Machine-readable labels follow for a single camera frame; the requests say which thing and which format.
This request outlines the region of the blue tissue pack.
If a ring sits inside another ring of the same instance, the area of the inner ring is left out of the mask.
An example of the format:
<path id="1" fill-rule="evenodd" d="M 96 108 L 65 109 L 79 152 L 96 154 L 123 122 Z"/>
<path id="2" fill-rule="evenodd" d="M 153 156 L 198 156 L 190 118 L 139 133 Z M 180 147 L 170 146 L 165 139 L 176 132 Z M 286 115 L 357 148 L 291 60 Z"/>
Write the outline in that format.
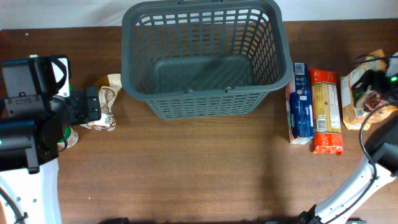
<path id="1" fill-rule="evenodd" d="M 314 137 L 310 80 L 306 63 L 293 63 L 293 69 L 285 88 L 289 143 L 304 145 Z"/>

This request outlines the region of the beige coffee pouch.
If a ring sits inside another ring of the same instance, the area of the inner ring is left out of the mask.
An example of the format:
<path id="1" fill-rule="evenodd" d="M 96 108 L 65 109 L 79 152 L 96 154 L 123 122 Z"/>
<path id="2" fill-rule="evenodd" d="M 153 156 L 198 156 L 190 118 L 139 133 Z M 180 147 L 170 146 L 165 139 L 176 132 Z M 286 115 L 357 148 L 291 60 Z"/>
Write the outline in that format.
<path id="1" fill-rule="evenodd" d="M 397 54 L 387 56 L 383 50 L 379 49 L 371 53 L 360 55 L 355 58 L 354 63 L 357 67 L 347 76 L 341 77 L 341 102 L 343 123 L 347 129 L 359 130 L 363 128 L 368 130 L 372 124 L 379 123 L 388 118 L 397 111 L 396 106 L 389 106 L 388 100 L 383 105 L 376 108 L 355 108 L 353 98 L 353 73 L 359 67 L 357 61 L 363 60 L 392 60 L 393 65 L 397 65 Z"/>

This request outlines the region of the orange spaghetti pack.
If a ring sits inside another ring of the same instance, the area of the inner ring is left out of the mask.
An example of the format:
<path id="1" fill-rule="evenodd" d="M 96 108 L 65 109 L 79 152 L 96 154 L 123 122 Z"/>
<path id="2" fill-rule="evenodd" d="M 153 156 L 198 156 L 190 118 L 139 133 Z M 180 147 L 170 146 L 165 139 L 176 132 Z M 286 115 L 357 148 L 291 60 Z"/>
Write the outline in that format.
<path id="1" fill-rule="evenodd" d="M 309 70 L 314 137 L 313 153 L 343 153 L 340 106 L 338 101 L 336 72 L 311 68 Z"/>

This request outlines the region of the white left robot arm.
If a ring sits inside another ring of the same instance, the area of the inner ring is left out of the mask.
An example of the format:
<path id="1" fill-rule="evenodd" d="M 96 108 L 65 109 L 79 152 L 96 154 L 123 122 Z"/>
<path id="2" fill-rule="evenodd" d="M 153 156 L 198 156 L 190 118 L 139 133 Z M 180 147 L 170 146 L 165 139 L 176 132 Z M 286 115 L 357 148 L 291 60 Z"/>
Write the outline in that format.
<path id="1" fill-rule="evenodd" d="M 1 204 L 6 223 L 61 223 L 58 142 L 65 128 L 101 118 L 96 87 L 71 90 L 66 55 L 1 64 Z"/>

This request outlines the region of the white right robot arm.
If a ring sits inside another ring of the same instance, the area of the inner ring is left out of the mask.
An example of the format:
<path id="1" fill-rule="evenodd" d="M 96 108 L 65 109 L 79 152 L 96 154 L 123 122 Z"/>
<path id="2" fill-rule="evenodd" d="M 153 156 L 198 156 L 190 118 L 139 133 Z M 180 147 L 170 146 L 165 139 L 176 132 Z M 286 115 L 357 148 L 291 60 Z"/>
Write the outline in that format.
<path id="1" fill-rule="evenodd" d="M 336 72 L 308 72 L 312 97 L 311 129 L 314 153 L 343 153 L 342 125 L 359 129 L 364 157 L 358 168 L 326 200 L 302 212 L 299 223 L 346 223 L 377 190 L 397 180 L 397 118 L 393 117 L 363 139 L 363 131 L 397 111 L 397 75 L 389 73 L 390 57 L 367 54 L 345 77 Z"/>

